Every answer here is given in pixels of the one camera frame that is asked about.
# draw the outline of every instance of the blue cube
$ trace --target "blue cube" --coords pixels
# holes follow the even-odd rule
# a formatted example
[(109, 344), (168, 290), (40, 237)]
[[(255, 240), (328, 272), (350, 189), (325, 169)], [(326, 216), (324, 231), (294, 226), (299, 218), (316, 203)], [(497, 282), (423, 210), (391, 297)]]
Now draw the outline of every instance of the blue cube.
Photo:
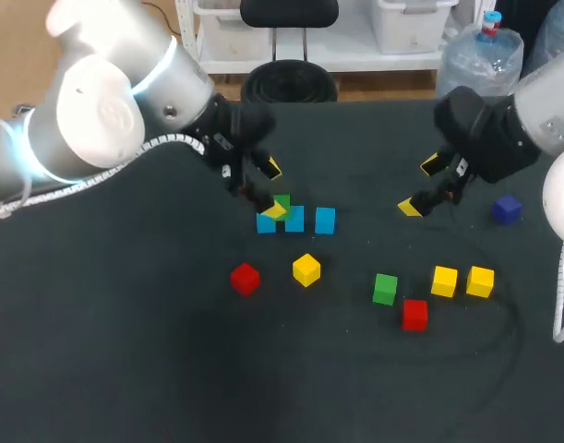
[(257, 233), (275, 233), (275, 220), (266, 215), (257, 214)]
[(317, 208), (315, 233), (335, 233), (335, 208)]
[(521, 215), (522, 203), (513, 196), (498, 198), (495, 205), (493, 205), (493, 218), (500, 224), (513, 223)]
[(285, 232), (304, 232), (304, 206), (291, 206), (290, 217), (285, 222)]

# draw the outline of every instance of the storage box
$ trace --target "storage box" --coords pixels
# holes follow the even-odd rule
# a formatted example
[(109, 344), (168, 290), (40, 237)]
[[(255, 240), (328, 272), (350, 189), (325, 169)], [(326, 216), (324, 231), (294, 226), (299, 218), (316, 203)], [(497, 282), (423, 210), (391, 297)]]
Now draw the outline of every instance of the storage box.
[(240, 0), (195, 0), (194, 12), (204, 29), (203, 48), (209, 48), (214, 60), (270, 58), (271, 30), (248, 26), (241, 18), (239, 6)]
[(384, 54), (432, 53), (439, 48), (458, 0), (370, 0), (372, 24)]

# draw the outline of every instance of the robotic arm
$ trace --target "robotic arm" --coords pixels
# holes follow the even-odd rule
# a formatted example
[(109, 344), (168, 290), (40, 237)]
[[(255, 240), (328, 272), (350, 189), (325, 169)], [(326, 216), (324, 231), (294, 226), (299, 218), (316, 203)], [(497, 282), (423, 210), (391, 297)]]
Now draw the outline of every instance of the robotic arm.
[(437, 105), (434, 119), (447, 146), (421, 169), (429, 176), (447, 171), (436, 189), (399, 205), (405, 214), (426, 216), (444, 201), (457, 205), (469, 181), (496, 183), (544, 152), (558, 156), (543, 197), (548, 221), (564, 240), (564, 53), (524, 78), (509, 97), (489, 101), (469, 88), (453, 90)]
[(211, 79), (138, 0), (56, 0), (46, 27), (61, 44), (45, 103), (0, 120), (0, 205), (76, 186), (140, 153), (149, 128), (185, 141), (259, 213), (284, 209), (246, 166), (282, 172), (258, 143), (274, 127), (264, 106), (231, 106)]

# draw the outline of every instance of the water bottle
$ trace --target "water bottle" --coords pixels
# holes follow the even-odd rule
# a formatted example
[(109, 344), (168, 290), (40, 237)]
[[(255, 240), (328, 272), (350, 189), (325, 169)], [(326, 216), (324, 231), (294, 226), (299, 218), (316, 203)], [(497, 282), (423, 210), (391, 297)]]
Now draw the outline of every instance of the water bottle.
[(526, 74), (544, 66), (562, 52), (564, 52), (564, 0), (560, 0), (548, 11), (525, 67)]
[(485, 12), (482, 29), (466, 28), (444, 48), (438, 70), (437, 97), (459, 86), (479, 95), (508, 95), (522, 72), (523, 40), (512, 30), (501, 29), (502, 16)]

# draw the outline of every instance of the black chair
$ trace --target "black chair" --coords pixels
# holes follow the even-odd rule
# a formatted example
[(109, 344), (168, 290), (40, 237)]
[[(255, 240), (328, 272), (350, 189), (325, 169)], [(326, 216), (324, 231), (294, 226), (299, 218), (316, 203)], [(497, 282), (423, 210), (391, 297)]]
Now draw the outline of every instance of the black chair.
[[(241, 16), (253, 28), (327, 28), (337, 20), (339, 5), (337, 0), (242, 0)], [(241, 101), (336, 102), (337, 87), (331, 74), (307, 60), (274, 60), (249, 74)]]

